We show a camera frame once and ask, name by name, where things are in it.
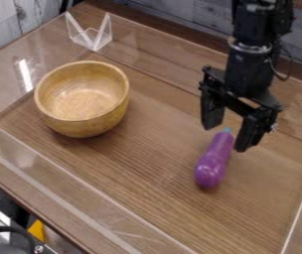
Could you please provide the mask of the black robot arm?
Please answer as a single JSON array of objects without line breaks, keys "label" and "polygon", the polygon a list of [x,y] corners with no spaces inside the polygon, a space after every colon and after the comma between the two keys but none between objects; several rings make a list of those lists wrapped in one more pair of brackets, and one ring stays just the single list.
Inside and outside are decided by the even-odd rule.
[{"label": "black robot arm", "polygon": [[234,149],[255,146],[277,124],[282,105],[269,87],[274,79],[290,75],[277,71],[281,38],[291,32],[293,0],[231,0],[232,33],[228,38],[226,68],[203,67],[199,82],[200,119],[210,130],[231,110],[242,117]]}]

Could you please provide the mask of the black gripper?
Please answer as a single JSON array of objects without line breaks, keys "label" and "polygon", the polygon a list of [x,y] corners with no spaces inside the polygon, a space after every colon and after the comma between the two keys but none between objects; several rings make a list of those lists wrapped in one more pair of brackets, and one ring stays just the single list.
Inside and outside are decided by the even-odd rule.
[{"label": "black gripper", "polygon": [[270,94],[274,77],[274,59],[266,54],[249,54],[231,50],[226,69],[206,65],[199,83],[202,124],[211,130],[223,123],[230,109],[242,117],[234,149],[245,152],[257,146],[263,135],[273,130],[282,106]]}]

